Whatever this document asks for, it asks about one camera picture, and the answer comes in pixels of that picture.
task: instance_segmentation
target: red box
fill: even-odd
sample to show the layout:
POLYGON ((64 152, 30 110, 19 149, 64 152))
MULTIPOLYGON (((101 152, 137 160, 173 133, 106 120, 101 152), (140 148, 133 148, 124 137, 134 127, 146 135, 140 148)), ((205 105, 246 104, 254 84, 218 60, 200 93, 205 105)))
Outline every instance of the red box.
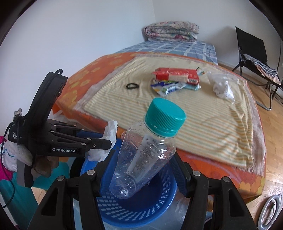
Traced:
POLYGON ((200 82, 195 69, 158 68, 153 74, 156 75, 157 80, 185 82, 192 85, 197 85, 200 82))

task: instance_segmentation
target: bottle cap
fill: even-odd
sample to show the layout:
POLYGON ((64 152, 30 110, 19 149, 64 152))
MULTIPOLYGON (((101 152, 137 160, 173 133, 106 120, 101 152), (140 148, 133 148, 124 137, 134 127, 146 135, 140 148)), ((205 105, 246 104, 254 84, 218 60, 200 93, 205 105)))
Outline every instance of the bottle cap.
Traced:
POLYGON ((152 100, 144 122, 155 134, 174 137, 186 119, 185 112, 176 104, 163 98, 152 100))

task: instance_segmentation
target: black cable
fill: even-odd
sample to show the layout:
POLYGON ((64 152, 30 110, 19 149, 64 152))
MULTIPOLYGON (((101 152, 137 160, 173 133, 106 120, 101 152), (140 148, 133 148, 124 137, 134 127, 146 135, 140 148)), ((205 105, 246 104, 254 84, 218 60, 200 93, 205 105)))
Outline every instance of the black cable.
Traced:
MULTIPOLYGON (((13 124, 14 124, 14 122, 11 122, 11 123, 8 125, 8 127, 7 127, 7 129, 6 129, 6 131, 5 131, 5 134, 4 134, 4 138, 5 138, 5 136, 7 135, 9 128, 10 128, 13 124)), ((1 145, 1 153, 0 153, 1 167, 2 167, 2 169, 3 169, 3 172, 4 172, 5 176, 8 178, 8 180, 11 182, 11 184, 12 184, 12 186, 13 186, 13 194, 12 194, 10 200, 9 200, 4 206, 2 206, 2 208, 6 208, 6 207, 12 202, 12 199, 14 198, 15 190, 16 190, 16 189, 15 189, 15 186, 14 186, 14 184, 13 184, 13 182, 12 182, 12 180, 8 177, 8 175, 7 175, 7 173, 6 173, 6 170, 5 170, 5 167, 4 167, 4 164, 3 164, 3 147, 4 147, 4 142, 5 142, 5 139, 3 139, 3 142, 2 142, 2 145, 1 145)))
POLYGON ((278 71, 278 68, 279 68, 279 63, 280 63, 280 58, 281 58, 281 47, 282 47, 282 39, 280 39, 280 54, 279 54, 279 60, 278 60, 277 71, 278 71))

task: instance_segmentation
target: black ring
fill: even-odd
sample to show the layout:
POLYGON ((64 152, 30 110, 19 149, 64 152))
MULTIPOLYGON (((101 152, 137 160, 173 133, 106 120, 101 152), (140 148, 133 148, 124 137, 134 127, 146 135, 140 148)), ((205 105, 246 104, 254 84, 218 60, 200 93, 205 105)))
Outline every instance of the black ring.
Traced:
POLYGON ((129 84, 127 84, 126 85, 126 88, 128 89, 128 90, 131 90, 131 89, 138 89, 140 86, 138 85, 138 84, 136 84, 136 83, 129 83, 129 84))

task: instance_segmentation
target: plastic bottle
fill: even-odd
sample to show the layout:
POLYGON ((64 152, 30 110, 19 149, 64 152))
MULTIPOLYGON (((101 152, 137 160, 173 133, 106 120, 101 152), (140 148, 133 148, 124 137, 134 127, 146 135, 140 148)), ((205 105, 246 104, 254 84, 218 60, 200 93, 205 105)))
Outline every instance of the plastic bottle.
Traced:
POLYGON ((185 119, 176 104, 162 98, 152 100, 144 120, 127 129, 110 183, 115 197, 132 197, 170 160, 176 151, 174 137, 185 119))

